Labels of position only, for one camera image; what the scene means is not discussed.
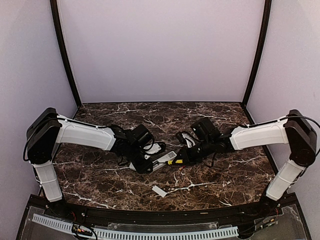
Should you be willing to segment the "white remote control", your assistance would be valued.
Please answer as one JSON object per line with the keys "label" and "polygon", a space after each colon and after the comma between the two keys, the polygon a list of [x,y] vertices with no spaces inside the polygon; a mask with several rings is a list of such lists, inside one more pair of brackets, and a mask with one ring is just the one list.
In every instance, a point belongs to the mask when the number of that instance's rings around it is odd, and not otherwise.
{"label": "white remote control", "polygon": [[133,170],[133,171],[136,171],[136,168],[134,167],[134,165],[132,163],[129,165],[129,169]]}

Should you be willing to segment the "white air conditioner remote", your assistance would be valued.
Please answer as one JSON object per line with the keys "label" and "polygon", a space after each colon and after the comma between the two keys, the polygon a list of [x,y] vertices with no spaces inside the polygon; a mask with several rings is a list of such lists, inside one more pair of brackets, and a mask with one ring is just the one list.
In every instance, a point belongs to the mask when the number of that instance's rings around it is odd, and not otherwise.
{"label": "white air conditioner remote", "polygon": [[156,170],[164,167],[166,165],[166,162],[174,160],[177,154],[174,151],[171,151],[167,153],[166,155],[163,155],[162,157],[156,159],[153,161],[153,171],[155,172]]}

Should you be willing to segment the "yellow handled screwdriver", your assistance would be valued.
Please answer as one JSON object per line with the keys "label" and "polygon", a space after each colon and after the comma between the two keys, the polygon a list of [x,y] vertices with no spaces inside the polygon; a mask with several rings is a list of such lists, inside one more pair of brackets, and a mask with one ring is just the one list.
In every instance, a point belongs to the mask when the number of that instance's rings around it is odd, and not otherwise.
{"label": "yellow handled screwdriver", "polygon": [[163,162],[163,164],[166,165],[173,165],[173,166],[180,166],[184,163],[184,161],[182,159],[178,159],[178,160],[168,160]]}

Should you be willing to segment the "long white battery cover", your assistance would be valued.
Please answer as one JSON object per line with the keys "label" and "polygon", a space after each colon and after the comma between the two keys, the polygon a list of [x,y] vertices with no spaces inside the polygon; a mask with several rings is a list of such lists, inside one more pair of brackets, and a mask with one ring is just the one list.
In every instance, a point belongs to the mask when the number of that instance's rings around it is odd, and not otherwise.
{"label": "long white battery cover", "polygon": [[168,193],[164,190],[162,190],[160,187],[154,185],[152,187],[152,191],[154,191],[157,195],[161,196],[162,198],[164,198]]}

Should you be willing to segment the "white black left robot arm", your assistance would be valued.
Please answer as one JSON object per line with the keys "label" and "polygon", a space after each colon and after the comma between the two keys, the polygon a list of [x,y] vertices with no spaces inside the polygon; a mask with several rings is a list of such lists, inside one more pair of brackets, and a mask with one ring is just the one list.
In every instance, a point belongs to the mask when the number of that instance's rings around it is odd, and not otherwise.
{"label": "white black left robot arm", "polygon": [[146,144],[154,137],[142,124],[133,130],[118,125],[99,126],[59,115],[47,108],[28,128],[23,160],[35,169],[51,210],[60,218],[71,213],[65,203],[52,159],[57,145],[62,143],[93,147],[115,153],[131,162],[139,174],[153,171],[153,162],[146,159]]}

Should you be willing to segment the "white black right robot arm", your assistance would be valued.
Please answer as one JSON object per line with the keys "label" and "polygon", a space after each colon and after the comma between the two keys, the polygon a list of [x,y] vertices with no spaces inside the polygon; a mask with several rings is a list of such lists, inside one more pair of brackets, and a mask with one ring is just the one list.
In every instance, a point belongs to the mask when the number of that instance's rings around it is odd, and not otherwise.
{"label": "white black right robot arm", "polygon": [[271,121],[239,125],[221,133],[208,117],[197,120],[191,129],[197,136],[195,144],[184,146],[173,165],[189,166],[203,161],[211,154],[231,153],[251,147],[288,144],[290,155],[265,190],[262,201],[255,205],[255,213],[266,217],[275,208],[285,191],[311,166],[318,154],[317,133],[310,125],[311,118],[292,109],[289,114]]}

